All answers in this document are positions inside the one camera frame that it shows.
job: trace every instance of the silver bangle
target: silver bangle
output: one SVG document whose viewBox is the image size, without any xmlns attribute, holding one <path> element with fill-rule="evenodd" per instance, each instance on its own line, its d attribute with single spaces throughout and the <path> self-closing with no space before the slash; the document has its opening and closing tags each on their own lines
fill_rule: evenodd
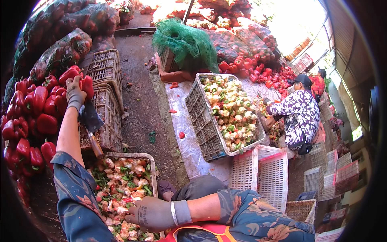
<svg viewBox="0 0 387 242">
<path fill-rule="evenodd" d="M 173 201 L 171 201 L 171 212 L 172 212 L 172 218 L 176 226 L 179 226 L 177 223 L 177 218 L 176 218 L 176 212 L 175 212 L 175 205 L 173 204 Z"/>
</svg>

